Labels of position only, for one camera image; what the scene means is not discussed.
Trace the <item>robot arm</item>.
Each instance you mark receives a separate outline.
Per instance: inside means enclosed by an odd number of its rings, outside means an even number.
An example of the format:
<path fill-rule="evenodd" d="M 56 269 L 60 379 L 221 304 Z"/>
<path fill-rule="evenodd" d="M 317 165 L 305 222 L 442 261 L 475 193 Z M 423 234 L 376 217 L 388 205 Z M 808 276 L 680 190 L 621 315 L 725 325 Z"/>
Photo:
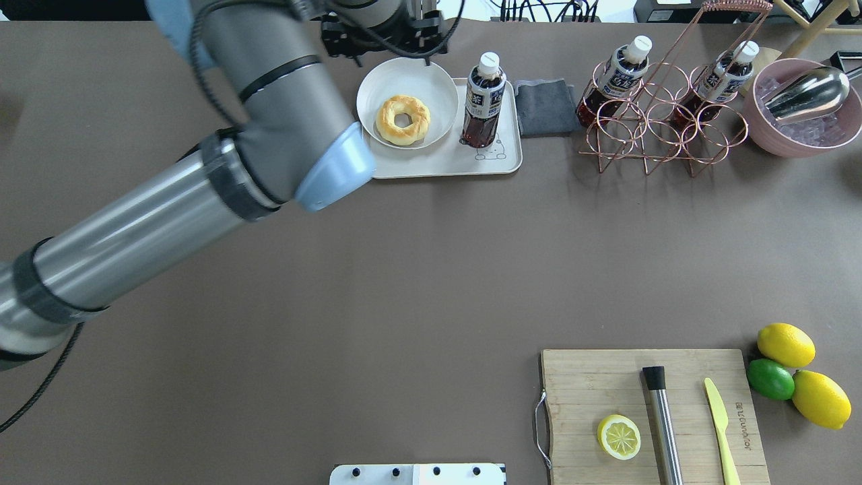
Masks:
<path fill-rule="evenodd" d="M 406 1 L 149 1 L 207 101 L 229 123 L 158 176 L 2 263 L 2 369 L 33 361 L 120 296 L 295 201 L 316 212 L 376 162 L 306 24 L 332 57 L 429 61 L 456 24 Z"/>

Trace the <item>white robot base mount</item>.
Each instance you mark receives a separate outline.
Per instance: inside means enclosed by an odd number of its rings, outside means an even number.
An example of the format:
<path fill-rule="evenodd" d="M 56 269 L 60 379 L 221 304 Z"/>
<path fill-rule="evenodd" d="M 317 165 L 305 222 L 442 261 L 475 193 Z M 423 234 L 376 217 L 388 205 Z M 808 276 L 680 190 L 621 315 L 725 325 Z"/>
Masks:
<path fill-rule="evenodd" d="M 498 463 L 343 464 L 329 476 L 329 484 L 506 483 L 505 465 Z"/>

